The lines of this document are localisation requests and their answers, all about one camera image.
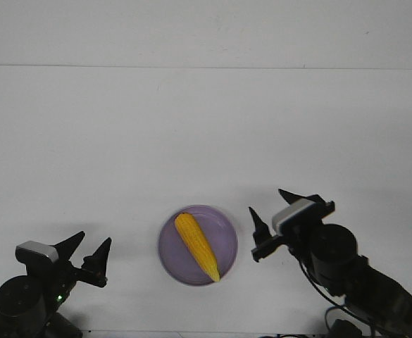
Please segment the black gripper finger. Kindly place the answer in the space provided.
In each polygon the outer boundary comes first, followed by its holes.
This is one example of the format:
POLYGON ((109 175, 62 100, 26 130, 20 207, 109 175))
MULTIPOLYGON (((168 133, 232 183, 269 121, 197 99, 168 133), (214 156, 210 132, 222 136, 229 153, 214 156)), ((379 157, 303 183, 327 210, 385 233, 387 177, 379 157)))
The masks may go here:
POLYGON ((97 277, 105 277, 111 245, 112 239, 108 237, 92 255, 83 258, 82 269, 97 277))
POLYGON ((51 256, 51 262, 69 261, 84 238, 85 232, 80 231, 62 242, 52 245, 55 255, 51 256))
POLYGON ((318 204, 323 204, 325 205, 327 202, 318 194, 313 194, 313 195, 309 195, 309 196, 302 196, 299 194, 295 194, 293 192, 289 192, 287 190, 284 189, 278 189, 278 192, 280 194, 280 196, 289 204, 293 204, 294 202, 300 200, 300 199, 307 199, 309 201, 312 201, 314 203, 318 203, 318 204))
POLYGON ((263 246, 265 246, 268 242, 271 241, 272 235, 270 233, 268 225, 262 221, 258 213, 252 207, 249 207, 249 212, 254 222, 253 239, 255 249, 261 249, 263 246))

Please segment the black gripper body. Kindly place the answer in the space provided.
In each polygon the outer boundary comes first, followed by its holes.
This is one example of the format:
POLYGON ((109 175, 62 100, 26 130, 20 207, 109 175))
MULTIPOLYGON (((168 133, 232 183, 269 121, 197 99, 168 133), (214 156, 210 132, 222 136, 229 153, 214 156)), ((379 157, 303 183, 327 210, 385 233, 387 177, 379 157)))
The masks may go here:
POLYGON ((41 282, 44 292, 67 292, 77 282, 95 287, 105 287, 107 283, 107 261, 93 258, 84 259, 80 268, 70 261, 36 260, 25 264, 27 273, 41 282))
POLYGON ((329 201, 325 205, 316 205, 315 212, 307 220, 287 228, 285 236, 274 234, 272 239, 261 249, 252 249, 252 258, 259 262, 277 250, 282 245, 287 245, 289 249, 301 251, 305 240, 301 239, 301 235, 305 235, 308 230, 314 225, 322 224, 322 219, 335 211, 334 201, 329 201))

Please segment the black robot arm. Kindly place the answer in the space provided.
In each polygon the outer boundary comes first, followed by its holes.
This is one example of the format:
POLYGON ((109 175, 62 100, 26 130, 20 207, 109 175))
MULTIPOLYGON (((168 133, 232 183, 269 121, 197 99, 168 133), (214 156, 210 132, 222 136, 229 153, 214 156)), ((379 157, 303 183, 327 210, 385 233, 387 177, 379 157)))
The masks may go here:
POLYGON ((111 238, 83 259, 71 257, 85 237, 80 231, 57 244, 27 241, 17 245, 15 258, 26 273, 0 286, 0 337, 82 337, 82 331, 59 313, 78 282, 103 288, 111 238))
POLYGON ((412 294, 396 280, 370 266, 358 253, 354 234, 346 227, 324 223, 335 211, 334 201, 320 195, 302 196, 279 189, 288 206, 267 225, 254 209, 256 262, 286 246, 306 279, 323 298, 344 297, 339 309, 384 337, 412 337, 412 294))

